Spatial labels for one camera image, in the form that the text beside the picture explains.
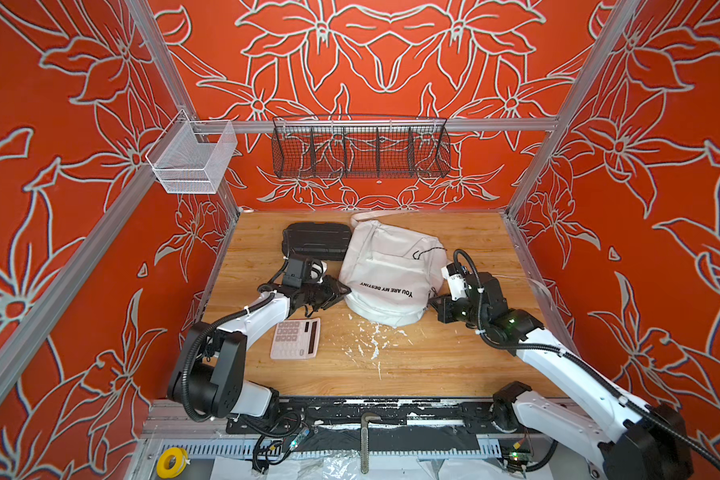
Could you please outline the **pink calculator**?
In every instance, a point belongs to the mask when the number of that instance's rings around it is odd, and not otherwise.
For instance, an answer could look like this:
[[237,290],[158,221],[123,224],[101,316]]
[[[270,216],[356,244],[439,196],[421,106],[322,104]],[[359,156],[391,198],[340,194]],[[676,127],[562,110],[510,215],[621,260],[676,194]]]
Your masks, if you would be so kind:
[[317,356],[321,322],[315,319],[285,320],[275,327],[270,349],[272,360],[307,360]]

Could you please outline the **white student backpack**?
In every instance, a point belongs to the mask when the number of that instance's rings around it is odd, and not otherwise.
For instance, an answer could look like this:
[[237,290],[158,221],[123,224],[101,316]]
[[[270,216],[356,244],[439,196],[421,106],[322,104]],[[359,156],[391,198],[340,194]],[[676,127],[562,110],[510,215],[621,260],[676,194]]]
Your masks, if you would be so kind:
[[351,217],[352,236],[339,281],[351,289],[348,308],[362,318],[400,328],[418,322],[436,297],[448,263],[440,240],[379,219],[388,211]]

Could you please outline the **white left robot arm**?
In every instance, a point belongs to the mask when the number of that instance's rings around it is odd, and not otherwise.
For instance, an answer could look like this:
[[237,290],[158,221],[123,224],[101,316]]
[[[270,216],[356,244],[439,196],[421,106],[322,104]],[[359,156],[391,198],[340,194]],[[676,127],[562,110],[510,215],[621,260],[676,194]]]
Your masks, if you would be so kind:
[[167,397],[194,422],[246,415],[270,418],[279,393],[245,379],[250,346],[303,309],[310,315],[343,300],[351,289],[326,273],[324,262],[292,256],[242,310],[212,322],[194,324],[170,377]]

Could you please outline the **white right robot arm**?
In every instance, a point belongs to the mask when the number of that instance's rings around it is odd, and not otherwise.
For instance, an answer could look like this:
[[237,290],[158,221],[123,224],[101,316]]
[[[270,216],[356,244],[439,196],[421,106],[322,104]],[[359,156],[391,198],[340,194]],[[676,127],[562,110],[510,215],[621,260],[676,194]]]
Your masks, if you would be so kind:
[[499,281],[457,249],[439,266],[448,293],[430,304],[442,323],[462,322],[489,347],[533,367],[579,408],[575,413],[515,381],[496,392],[489,415],[512,433],[538,431],[584,457],[607,479],[689,479],[692,457],[720,473],[720,459],[688,437],[671,406],[650,405],[569,350],[529,312],[509,307]]

